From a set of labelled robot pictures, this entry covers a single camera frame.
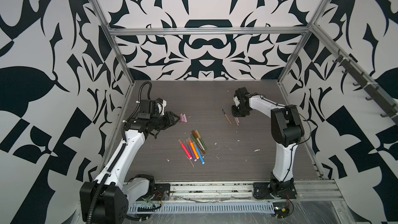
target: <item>marker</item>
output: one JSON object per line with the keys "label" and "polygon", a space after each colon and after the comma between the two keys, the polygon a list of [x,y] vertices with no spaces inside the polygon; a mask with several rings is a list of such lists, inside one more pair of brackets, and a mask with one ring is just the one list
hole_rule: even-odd
{"label": "marker", "polygon": [[205,148],[205,150],[207,150],[207,147],[206,147],[205,143],[203,142],[202,137],[200,137],[200,134],[199,134],[198,130],[196,130],[195,133],[196,133],[197,137],[200,139],[200,141],[202,142],[202,145]]}
{"label": "marker", "polygon": [[198,153],[196,152],[195,146],[193,145],[192,141],[189,141],[189,144],[192,147],[193,153],[195,154],[196,159],[199,159]]}
{"label": "marker", "polygon": [[181,139],[179,139],[178,142],[180,143],[181,147],[184,149],[185,154],[187,155],[187,157],[188,157],[189,159],[192,159],[191,154],[189,154],[189,152],[187,151],[187,148],[185,148],[184,144],[181,142]]}
{"label": "marker", "polygon": [[191,134],[192,141],[195,141],[196,143],[198,143],[198,145],[200,146],[200,148],[201,148],[202,150],[204,150],[205,148],[203,147],[203,145],[202,145],[202,143],[200,142],[200,140],[199,140],[198,138],[196,138],[196,137],[193,135],[194,133],[195,133],[195,132],[192,131],[192,134]]}
{"label": "marker", "polygon": [[196,152],[198,153],[198,156],[199,156],[200,161],[202,162],[202,164],[205,164],[205,161],[203,160],[203,157],[202,157],[202,155],[200,154],[198,147],[196,146],[195,143],[194,143],[193,145],[195,146],[195,149],[196,149]]}
{"label": "marker", "polygon": [[202,149],[202,147],[201,147],[200,143],[198,142],[198,140],[197,140],[195,137],[193,137],[192,135],[191,135],[191,139],[192,139],[192,142],[193,142],[194,144],[197,144],[197,145],[198,145],[198,148],[199,148],[200,152],[201,152],[202,154],[206,154],[206,152],[204,151],[204,149]]}
{"label": "marker", "polygon": [[185,142],[187,142],[187,146],[189,148],[189,151],[191,152],[193,160],[196,161],[197,159],[195,158],[195,153],[193,152],[192,147],[190,146],[188,139],[186,139]]}

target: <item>white debris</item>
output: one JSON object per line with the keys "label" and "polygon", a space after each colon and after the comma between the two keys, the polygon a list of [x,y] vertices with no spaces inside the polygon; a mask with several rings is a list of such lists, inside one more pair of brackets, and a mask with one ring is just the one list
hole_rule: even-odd
{"label": "white debris", "polygon": [[[185,155],[185,157],[187,157],[186,155]],[[193,166],[193,163],[192,163],[192,161],[189,159],[189,157],[187,157],[187,159],[191,162],[191,164],[192,164],[192,166]],[[195,166],[193,166],[194,168],[195,168]]]}

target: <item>black and white patterned wall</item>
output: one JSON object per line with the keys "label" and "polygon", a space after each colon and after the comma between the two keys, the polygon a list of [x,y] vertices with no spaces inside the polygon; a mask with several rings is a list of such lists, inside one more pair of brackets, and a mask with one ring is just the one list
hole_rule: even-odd
{"label": "black and white patterned wall", "polygon": [[[397,0],[332,0],[320,26],[395,99]],[[357,221],[398,221],[398,127],[315,36],[283,81],[311,125],[309,140]],[[304,123],[306,133],[309,127]]]}
{"label": "black and white patterned wall", "polygon": [[277,79],[299,34],[118,36],[134,79]]}
{"label": "black and white patterned wall", "polygon": [[0,0],[2,223],[68,223],[129,83],[88,0]]}
{"label": "black and white patterned wall", "polygon": [[[112,28],[306,26],[320,0],[98,0]],[[277,79],[294,35],[118,37],[134,79]]]}

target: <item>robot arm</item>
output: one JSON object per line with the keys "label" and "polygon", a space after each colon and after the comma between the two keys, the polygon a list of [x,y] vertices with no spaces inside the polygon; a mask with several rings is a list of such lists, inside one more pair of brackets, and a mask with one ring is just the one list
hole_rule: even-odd
{"label": "robot arm", "polygon": [[135,155],[148,135],[156,138],[161,130],[175,125],[180,117],[173,112],[164,111],[165,100],[141,100],[141,91],[145,84],[150,85],[150,92],[151,83],[142,84],[137,108],[127,121],[123,121],[123,139],[108,164],[93,182],[85,182],[80,189],[82,217],[87,223],[121,224],[124,218],[127,218],[129,202],[141,197],[150,198],[154,194],[155,180],[152,176],[137,175],[127,185],[123,185],[123,182]]}
{"label": "robot arm", "polygon": [[275,167],[271,174],[270,193],[274,196],[283,195],[283,192],[293,185],[294,155],[297,144],[304,135],[296,106],[285,106],[257,93],[250,94],[245,87],[235,91],[234,102],[234,117],[250,115],[250,111],[256,109],[271,118],[271,134],[277,143],[277,150]]}

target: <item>wooden paintbrush handle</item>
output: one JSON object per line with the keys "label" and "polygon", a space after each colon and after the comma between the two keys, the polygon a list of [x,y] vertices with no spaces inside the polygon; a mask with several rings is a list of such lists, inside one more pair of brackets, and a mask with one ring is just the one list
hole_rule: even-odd
{"label": "wooden paintbrush handle", "polygon": [[228,115],[225,114],[225,117],[228,120],[229,124],[232,124],[231,120],[228,118]]}

